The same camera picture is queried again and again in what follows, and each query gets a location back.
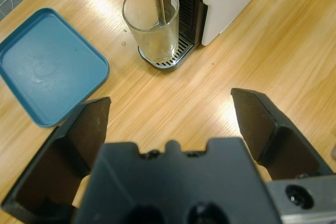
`wooden table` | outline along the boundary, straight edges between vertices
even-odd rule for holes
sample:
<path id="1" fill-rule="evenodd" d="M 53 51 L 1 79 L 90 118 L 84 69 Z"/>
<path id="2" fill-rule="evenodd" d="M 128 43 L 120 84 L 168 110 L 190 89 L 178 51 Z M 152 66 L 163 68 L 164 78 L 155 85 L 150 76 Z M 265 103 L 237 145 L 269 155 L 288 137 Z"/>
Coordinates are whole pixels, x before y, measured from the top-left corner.
<path id="1" fill-rule="evenodd" d="M 336 170 L 336 0 L 253 0 L 172 73 L 139 57 L 122 2 L 25 0 L 0 22 L 0 40 L 42 7 L 86 37 L 110 64 L 90 97 L 112 99 L 107 142 L 134 141 L 146 152 L 176 139 L 183 150 L 201 150 L 212 136 L 239 136 L 230 90 L 240 87 L 266 93 Z M 51 131 L 35 125 L 0 81 L 0 200 Z M 1 212 L 0 223 L 18 222 Z"/>

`teal plastic tray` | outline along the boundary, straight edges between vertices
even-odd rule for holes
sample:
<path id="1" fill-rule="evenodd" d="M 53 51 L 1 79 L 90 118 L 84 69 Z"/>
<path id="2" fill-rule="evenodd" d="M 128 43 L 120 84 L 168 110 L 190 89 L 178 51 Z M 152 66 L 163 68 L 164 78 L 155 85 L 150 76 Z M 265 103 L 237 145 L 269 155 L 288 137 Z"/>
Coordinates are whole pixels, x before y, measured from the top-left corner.
<path id="1" fill-rule="evenodd" d="M 0 75 L 42 127 L 62 121 L 108 74 L 106 58 L 51 8 L 35 12 L 0 44 Z"/>

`drip tray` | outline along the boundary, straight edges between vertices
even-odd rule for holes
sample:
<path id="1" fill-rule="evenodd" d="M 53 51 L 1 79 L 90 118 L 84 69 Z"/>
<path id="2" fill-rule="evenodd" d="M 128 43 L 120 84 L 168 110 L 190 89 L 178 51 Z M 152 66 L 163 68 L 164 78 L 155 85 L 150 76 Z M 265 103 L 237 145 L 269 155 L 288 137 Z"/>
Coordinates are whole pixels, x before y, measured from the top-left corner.
<path id="1" fill-rule="evenodd" d="M 156 63 L 152 62 L 149 59 L 146 58 L 142 50 L 138 47 L 140 56 L 147 61 L 149 64 L 151 64 L 153 67 L 159 70 L 174 70 L 177 65 L 182 63 L 182 61 L 188 56 L 196 47 L 196 45 L 193 45 L 188 40 L 183 38 L 181 35 L 178 36 L 178 43 L 179 47 L 177 48 L 176 53 L 174 54 L 173 58 L 169 61 L 163 62 L 163 63 Z"/>

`coffee machine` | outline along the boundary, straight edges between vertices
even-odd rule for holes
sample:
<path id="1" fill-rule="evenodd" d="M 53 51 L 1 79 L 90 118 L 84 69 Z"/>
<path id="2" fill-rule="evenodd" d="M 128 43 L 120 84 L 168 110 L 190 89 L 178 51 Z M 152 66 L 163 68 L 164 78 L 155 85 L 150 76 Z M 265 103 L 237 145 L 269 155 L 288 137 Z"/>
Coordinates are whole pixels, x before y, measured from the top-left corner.
<path id="1" fill-rule="evenodd" d="M 140 56 L 159 70 L 174 70 L 199 45 L 208 45 L 221 34 L 251 0 L 179 0 L 179 47 L 167 62 L 151 62 L 139 50 Z"/>

